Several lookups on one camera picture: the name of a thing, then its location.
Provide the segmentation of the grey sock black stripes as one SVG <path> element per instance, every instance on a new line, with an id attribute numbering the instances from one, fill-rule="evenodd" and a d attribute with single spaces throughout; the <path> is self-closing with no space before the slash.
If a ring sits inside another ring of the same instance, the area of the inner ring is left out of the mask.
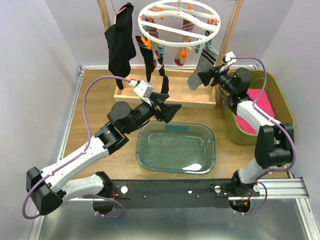
<path id="1" fill-rule="evenodd" d="M 211 68 L 213 68 L 218 56 L 218 51 L 216 51 L 212 46 L 207 47 L 205 45 L 203 47 L 197 66 L 187 80 L 187 85 L 192 91 L 196 90 L 200 85 L 203 84 L 201 78 L 198 76 L 198 73 L 208 72 Z"/>

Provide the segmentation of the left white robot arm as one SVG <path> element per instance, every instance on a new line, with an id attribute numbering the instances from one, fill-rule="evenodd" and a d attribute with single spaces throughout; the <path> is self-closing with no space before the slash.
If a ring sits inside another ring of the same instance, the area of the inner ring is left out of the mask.
<path id="1" fill-rule="evenodd" d="M 50 166 L 43 169 L 34 166 L 27 171 L 27 196 L 22 206 L 32 200 L 38 214 L 45 216 L 73 198 L 86 195 L 107 197 L 112 192 L 113 183 L 104 171 L 78 180 L 73 177 L 121 149 L 129 141 L 127 135 L 142 128 L 150 118 L 169 123 L 182 105 L 166 103 L 168 98 L 168 94 L 152 92 L 135 108 L 126 101 L 114 103 L 107 114 L 108 122 L 94 135 L 90 134 L 83 146 Z"/>

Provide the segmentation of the black sock tan stripes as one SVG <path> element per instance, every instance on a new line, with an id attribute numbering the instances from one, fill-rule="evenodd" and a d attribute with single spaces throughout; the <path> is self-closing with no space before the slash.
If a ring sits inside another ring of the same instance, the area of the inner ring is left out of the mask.
<path id="1" fill-rule="evenodd" d="M 153 51 L 151 49 L 148 49 L 145 44 L 143 43 L 141 36 L 136 35 L 135 36 L 137 45 L 139 47 L 140 53 L 143 57 L 144 65 L 145 65 L 145 74 L 146 74 L 146 80 L 148 82 L 151 81 L 152 73 L 154 72 L 157 64 L 154 62 L 154 56 Z"/>

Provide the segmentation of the white round clip hanger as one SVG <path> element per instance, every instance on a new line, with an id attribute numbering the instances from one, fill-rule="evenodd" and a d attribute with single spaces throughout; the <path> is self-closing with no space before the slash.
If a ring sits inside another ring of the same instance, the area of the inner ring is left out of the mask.
<path id="1" fill-rule="evenodd" d="M 194 24 L 193 32 L 182 29 L 183 20 Z M 137 17 L 144 37 L 173 48 L 209 42 L 219 33 L 221 23 L 216 10 L 196 0 L 158 0 L 142 8 Z"/>

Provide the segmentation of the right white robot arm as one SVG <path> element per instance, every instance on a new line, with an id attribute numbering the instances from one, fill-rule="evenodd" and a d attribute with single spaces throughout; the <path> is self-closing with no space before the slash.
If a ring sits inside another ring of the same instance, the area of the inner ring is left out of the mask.
<path id="1" fill-rule="evenodd" d="M 245 195 L 268 172 L 283 172 L 284 166 L 293 166 L 297 157 L 294 128 L 268 115 L 250 97 L 252 75 L 248 69 L 238 68 L 231 76 L 219 66 L 197 75 L 205 86 L 213 80 L 213 84 L 226 91 L 228 108 L 257 132 L 254 159 L 231 178 L 230 191 L 235 196 Z"/>

